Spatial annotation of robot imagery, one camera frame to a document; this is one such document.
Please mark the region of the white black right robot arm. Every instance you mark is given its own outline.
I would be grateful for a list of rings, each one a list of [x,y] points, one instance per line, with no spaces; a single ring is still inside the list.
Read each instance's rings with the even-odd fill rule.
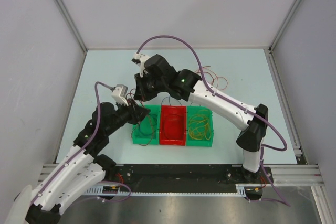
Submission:
[[[132,62],[140,68],[134,76],[136,100],[150,101],[159,93],[166,92],[176,100],[201,105],[229,120],[240,130],[236,143],[243,149],[243,179],[254,183],[261,177],[261,145],[267,131],[265,120],[268,116],[265,105],[254,107],[233,99],[193,71],[176,71],[160,55],[134,54]]]

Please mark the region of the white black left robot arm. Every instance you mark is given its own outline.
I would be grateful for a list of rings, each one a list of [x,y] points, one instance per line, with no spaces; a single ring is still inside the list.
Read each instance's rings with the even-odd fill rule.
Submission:
[[[23,223],[58,223],[65,211],[90,187],[116,175],[116,163],[101,151],[109,136],[126,124],[136,125],[150,109],[128,99],[124,105],[97,105],[66,157],[33,191]]]

